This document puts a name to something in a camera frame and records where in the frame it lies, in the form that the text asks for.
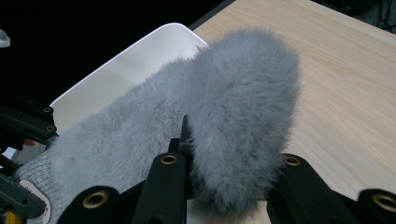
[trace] gray fabric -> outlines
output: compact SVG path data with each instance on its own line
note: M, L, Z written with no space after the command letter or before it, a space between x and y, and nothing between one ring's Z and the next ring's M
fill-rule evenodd
M299 91L298 56L281 37L258 28L231 32L209 46L190 60L166 64L22 166L16 177L49 197L50 223L84 189L123 192L145 179L154 157L179 137L186 114L197 214L205 212L209 222L254 211L283 165L279 151Z

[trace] white label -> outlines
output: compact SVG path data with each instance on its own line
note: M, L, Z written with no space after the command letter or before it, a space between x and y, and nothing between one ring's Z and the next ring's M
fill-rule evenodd
M35 196L37 196L39 199L41 199L44 203L46 203L46 209L44 210L43 214L43 224L47 224L50 221L50 201L47 199L46 196L44 196L43 193L38 190L35 185L30 183L27 180L21 180L20 185L29 190L31 193L33 193Z

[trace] light wood tabletop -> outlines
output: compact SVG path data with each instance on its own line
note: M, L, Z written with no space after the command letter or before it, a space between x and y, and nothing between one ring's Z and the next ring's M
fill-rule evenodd
M396 35L309 0L237 0L194 32L210 44L249 26L283 35L301 55L286 152L353 200L363 189L396 193ZM246 223L270 223L265 203Z

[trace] wood grain surface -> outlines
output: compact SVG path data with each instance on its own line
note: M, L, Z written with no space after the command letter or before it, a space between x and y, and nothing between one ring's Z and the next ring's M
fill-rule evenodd
M210 42L241 27L284 36L301 55L302 92L286 152L329 187L396 193L396 35L308 0L237 0L194 30ZM261 213L247 223L270 223Z

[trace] yellow object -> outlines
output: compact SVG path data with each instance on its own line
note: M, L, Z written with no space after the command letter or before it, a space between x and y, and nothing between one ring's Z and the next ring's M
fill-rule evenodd
M6 224L24 224L24 220L21 217L13 214L12 212L7 212Z

